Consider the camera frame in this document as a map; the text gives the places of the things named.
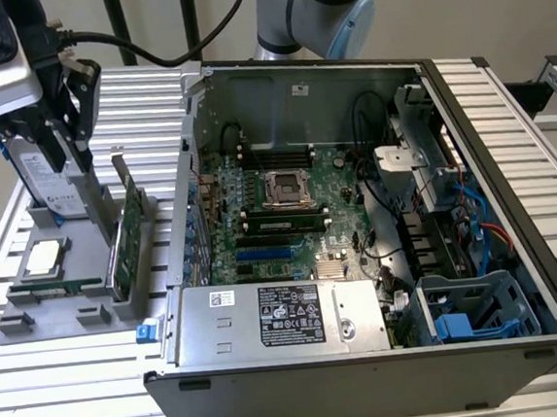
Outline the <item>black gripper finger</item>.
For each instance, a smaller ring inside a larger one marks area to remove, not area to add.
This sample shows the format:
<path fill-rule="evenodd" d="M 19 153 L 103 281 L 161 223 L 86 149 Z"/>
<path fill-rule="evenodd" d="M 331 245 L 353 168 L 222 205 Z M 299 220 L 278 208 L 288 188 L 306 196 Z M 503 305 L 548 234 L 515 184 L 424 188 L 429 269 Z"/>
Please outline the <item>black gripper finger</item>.
<path fill-rule="evenodd" d="M 22 137 L 34 144 L 42 152 L 55 173 L 60 173 L 65 165 L 66 154 L 56 140 L 47 119 L 38 105 L 31 105 L 0 116 L 0 133 L 6 137 Z"/>
<path fill-rule="evenodd" d="M 62 61 L 61 87 L 64 140 L 81 171 L 90 170 L 93 160 L 90 137 L 98 118 L 101 67 L 91 59 Z"/>

